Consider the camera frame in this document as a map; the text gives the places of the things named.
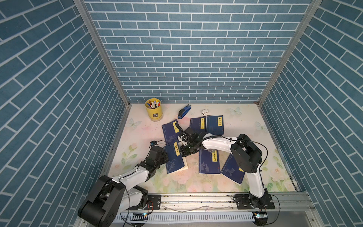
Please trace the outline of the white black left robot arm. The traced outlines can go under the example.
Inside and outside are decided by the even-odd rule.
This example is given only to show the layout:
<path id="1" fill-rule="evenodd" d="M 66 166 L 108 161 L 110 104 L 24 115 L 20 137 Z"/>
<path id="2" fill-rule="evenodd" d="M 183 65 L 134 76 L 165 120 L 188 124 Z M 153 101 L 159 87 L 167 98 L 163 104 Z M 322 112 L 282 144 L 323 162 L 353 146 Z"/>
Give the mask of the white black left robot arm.
<path id="1" fill-rule="evenodd" d="M 166 147 L 152 146 L 144 161 L 119 177 L 101 176 L 78 209 L 78 217 L 95 227 L 108 227 L 116 215 L 146 206 L 147 190 L 139 184 L 151 179 L 168 162 Z"/>

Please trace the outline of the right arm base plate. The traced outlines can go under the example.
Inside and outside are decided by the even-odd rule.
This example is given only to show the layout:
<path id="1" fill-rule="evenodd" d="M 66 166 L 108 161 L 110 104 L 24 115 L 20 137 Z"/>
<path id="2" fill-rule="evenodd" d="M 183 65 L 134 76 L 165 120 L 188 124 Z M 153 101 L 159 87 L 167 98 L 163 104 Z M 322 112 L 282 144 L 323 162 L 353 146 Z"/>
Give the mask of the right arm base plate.
<path id="1" fill-rule="evenodd" d="M 258 198 L 250 193 L 248 194 L 235 194 L 233 201 L 239 210 L 273 210 L 275 204 L 270 194 L 265 193 L 261 198 Z"/>

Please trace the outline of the blue black stapler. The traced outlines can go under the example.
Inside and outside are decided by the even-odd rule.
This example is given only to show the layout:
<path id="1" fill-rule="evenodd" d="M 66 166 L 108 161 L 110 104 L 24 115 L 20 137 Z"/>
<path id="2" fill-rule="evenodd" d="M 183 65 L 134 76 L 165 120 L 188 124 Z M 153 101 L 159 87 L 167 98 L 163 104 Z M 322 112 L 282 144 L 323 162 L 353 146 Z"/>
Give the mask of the blue black stapler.
<path id="1" fill-rule="evenodd" d="M 178 112 L 178 119 L 182 119 L 191 110 L 191 105 L 186 105 L 183 109 Z"/>

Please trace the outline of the aluminium corner post left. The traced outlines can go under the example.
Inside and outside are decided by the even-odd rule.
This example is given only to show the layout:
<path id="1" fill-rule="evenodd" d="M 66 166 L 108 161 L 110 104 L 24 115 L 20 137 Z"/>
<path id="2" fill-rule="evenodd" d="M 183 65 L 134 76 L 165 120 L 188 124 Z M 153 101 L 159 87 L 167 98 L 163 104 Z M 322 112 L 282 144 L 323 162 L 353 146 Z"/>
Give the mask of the aluminium corner post left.
<path id="1" fill-rule="evenodd" d="M 120 96 L 121 96 L 121 99 L 122 101 L 124 102 L 126 108 L 129 108 L 130 107 L 130 102 L 128 101 L 127 99 L 127 96 L 120 84 L 120 81 L 119 81 L 119 78 L 116 74 L 116 71 L 111 63 L 111 60 L 107 54 L 107 51 L 103 45 L 103 42 L 97 32 L 97 29 L 95 27 L 95 24 L 91 18 L 91 15 L 86 7 L 86 4 L 84 1 L 81 1 L 81 0 L 74 0 L 74 3 L 75 3 L 75 6 L 77 8 L 77 10 L 79 11 L 80 13 L 80 16 L 82 18 L 82 20 L 84 21 L 85 25 L 86 25 L 86 28 L 88 29 L 88 32 L 97 48 L 97 50 L 99 51 L 99 54 L 111 76 L 111 79 L 112 81 L 114 82 Z"/>

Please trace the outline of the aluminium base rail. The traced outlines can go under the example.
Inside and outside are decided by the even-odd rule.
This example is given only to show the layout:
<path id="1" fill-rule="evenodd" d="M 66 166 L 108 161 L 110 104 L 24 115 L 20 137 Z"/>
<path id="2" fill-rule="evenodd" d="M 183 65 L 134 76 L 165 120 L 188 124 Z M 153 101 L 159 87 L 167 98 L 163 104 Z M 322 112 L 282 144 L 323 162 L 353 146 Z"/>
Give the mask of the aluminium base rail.
<path id="1" fill-rule="evenodd" d="M 159 193 L 160 211 L 253 211 L 239 210 L 233 201 L 235 194 L 247 193 Z M 270 193 L 275 209 L 263 211 L 314 211 L 315 206 L 307 193 Z"/>

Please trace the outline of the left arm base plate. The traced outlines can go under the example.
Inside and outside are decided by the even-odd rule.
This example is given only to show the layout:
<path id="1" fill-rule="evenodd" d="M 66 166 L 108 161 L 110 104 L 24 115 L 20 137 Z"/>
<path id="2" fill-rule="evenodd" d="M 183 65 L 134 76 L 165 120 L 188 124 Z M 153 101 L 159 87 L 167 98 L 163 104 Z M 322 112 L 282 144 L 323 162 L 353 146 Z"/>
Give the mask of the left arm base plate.
<path id="1" fill-rule="evenodd" d="M 160 210 L 161 205 L 161 195 L 152 194 L 148 196 L 142 196 L 141 201 L 136 205 L 131 206 L 131 211 L 149 211 Z"/>

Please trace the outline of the aluminium corner post right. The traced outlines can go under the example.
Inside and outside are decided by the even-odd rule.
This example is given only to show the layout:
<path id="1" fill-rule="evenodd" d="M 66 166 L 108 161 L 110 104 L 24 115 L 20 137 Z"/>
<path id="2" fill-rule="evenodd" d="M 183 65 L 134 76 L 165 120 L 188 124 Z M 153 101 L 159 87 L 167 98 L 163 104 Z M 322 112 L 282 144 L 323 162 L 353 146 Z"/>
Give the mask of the aluminium corner post right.
<path id="1" fill-rule="evenodd" d="M 304 31 L 308 27 L 310 21 L 312 20 L 314 14 L 316 13 L 316 11 L 317 11 L 318 7 L 321 5 L 321 3 L 322 3 L 322 0 L 313 0 L 313 1 L 311 1 L 309 6 L 307 7 L 307 10 L 306 10 L 301 22 L 297 26 L 294 35 L 292 36 L 291 40 L 289 41 L 286 50 L 282 54 L 279 63 L 277 64 L 277 66 L 276 66 L 274 72 L 272 73 L 268 83 L 266 84 L 266 87 L 265 87 L 261 97 L 259 98 L 259 100 L 257 102 L 257 106 L 258 106 L 259 109 L 262 108 L 263 103 L 265 102 L 265 100 L 268 97 L 268 94 L 270 93 L 270 91 L 272 90 L 274 84 L 276 83 L 277 79 L 279 78 L 279 76 L 280 76 L 283 68 L 285 67 L 288 59 L 292 55 L 294 49 L 296 48 L 298 42 L 300 41 L 302 35 L 304 34 Z"/>

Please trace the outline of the blue book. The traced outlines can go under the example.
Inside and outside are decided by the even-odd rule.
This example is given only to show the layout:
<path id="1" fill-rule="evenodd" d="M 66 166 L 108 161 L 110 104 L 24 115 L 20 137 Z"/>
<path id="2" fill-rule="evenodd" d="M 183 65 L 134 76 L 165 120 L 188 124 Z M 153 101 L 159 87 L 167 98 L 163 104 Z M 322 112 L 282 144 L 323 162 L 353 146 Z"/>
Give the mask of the blue book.
<path id="1" fill-rule="evenodd" d="M 207 118 L 207 133 L 212 135 L 224 134 L 224 117 L 222 115 L 208 115 Z"/>
<path id="2" fill-rule="evenodd" d="M 217 150 L 201 149 L 199 151 L 199 173 L 207 175 L 220 174 L 220 159 Z"/>
<path id="3" fill-rule="evenodd" d="M 198 134 L 206 134 L 206 117 L 190 119 L 190 128 Z"/>
<path id="4" fill-rule="evenodd" d="M 188 169 L 186 159 L 182 157 L 179 150 L 178 141 L 175 141 L 173 144 L 166 145 L 164 148 L 168 157 L 168 162 L 166 163 L 167 174 Z"/>
<path id="5" fill-rule="evenodd" d="M 177 143 L 181 142 L 181 140 L 179 139 L 180 130 L 176 126 L 177 124 L 179 124 L 178 120 L 175 119 L 167 124 L 162 125 L 166 148 L 171 148 L 175 142 L 177 142 Z"/>
<path id="6" fill-rule="evenodd" d="M 245 172 L 240 169 L 234 156 L 229 154 L 224 166 L 222 167 L 221 174 L 237 184 L 242 184 Z"/>

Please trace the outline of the small white stapler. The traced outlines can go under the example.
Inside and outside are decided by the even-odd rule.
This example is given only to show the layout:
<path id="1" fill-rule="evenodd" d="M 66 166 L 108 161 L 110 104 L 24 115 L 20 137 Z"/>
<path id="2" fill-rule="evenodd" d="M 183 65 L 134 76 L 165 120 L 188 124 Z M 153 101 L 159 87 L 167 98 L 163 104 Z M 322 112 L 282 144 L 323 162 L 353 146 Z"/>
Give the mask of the small white stapler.
<path id="1" fill-rule="evenodd" d="M 208 113 L 209 113 L 209 110 L 208 109 L 202 110 L 202 115 L 207 115 Z"/>

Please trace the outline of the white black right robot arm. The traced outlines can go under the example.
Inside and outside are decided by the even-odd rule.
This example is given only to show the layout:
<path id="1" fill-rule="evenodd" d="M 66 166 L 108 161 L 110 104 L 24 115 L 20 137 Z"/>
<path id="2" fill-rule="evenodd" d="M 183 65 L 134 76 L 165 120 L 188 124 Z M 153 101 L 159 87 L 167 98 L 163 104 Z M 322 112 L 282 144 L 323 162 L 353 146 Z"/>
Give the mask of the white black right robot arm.
<path id="1" fill-rule="evenodd" d="M 249 181 L 251 200 L 264 201 L 268 199 L 268 191 L 264 187 L 260 174 L 262 151 L 247 135 L 225 137 L 204 132 L 197 133 L 190 127 L 186 130 L 179 128 L 179 130 L 178 139 L 181 142 L 179 151 L 183 157 L 195 154 L 200 149 L 215 149 L 230 153 L 236 160 L 238 167 L 245 172 Z"/>

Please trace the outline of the yellow pen cup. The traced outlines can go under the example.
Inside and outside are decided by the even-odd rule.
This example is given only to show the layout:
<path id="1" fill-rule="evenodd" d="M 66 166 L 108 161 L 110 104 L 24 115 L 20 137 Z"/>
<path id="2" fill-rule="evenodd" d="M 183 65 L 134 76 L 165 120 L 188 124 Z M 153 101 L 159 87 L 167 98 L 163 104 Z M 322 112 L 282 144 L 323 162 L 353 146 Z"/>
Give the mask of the yellow pen cup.
<path id="1" fill-rule="evenodd" d="M 162 104 L 157 98 L 151 98 L 145 102 L 147 114 L 151 121 L 158 122 L 163 117 Z"/>

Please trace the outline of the aluminium corner post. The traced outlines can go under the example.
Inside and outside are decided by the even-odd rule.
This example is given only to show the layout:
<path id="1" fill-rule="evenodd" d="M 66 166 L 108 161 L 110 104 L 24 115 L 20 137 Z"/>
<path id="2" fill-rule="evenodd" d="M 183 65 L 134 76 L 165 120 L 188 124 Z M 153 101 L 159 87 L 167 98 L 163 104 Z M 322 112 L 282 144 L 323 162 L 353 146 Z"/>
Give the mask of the aluminium corner post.
<path id="1" fill-rule="evenodd" d="M 124 102 L 126 108 L 129 108 L 130 107 L 130 102 L 128 101 L 127 99 L 127 96 L 120 84 L 120 81 L 119 81 L 119 78 L 116 74 L 116 71 L 111 63 L 111 60 L 107 54 L 107 51 L 103 45 L 103 42 L 97 32 L 97 29 L 95 27 L 95 24 L 91 18 L 91 15 L 86 7 L 86 4 L 84 1 L 81 1 L 81 0 L 74 0 L 74 3 L 75 3 L 75 6 L 77 8 L 77 10 L 79 11 L 80 13 L 80 16 L 82 18 L 82 20 L 84 21 L 85 25 L 86 25 L 86 28 L 88 29 L 88 32 L 97 48 L 97 50 L 99 51 L 99 54 L 111 76 L 111 79 L 112 81 L 114 82 L 120 96 L 121 96 L 121 99 L 122 101 Z"/>
<path id="2" fill-rule="evenodd" d="M 298 42 L 300 41 L 302 35 L 304 34 L 304 31 L 308 27 L 310 21 L 312 20 L 314 14 L 316 13 L 316 11 L 317 11 L 318 7 L 321 5 L 321 3 L 322 3 L 322 0 L 313 0 L 313 1 L 311 1 L 309 6 L 307 7 L 307 10 L 306 10 L 301 22 L 297 26 L 294 35 L 292 36 L 291 40 L 289 41 L 286 50 L 282 54 L 279 63 L 277 64 L 277 66 L 276 66 L 274 72 L 272 73 L 268 83 L 266 84 L 266 87 L 265 87 L 261 97 L 259 98 L 259 100 L 257 102 L 257 106 L 258 106 L 259 109 L 262 108 L 263 103 L 265 102 L 265 100 L 268 97 L 268 94 L 270 93 L 270 91 L 272 90 L 274 84 L 276 83 L 277 79 L 279 78 L 279 76 L 280 76 L 283 68 L 285 67 L 288 59 L 292 55 L 294 49 L 296 48 Z"/>

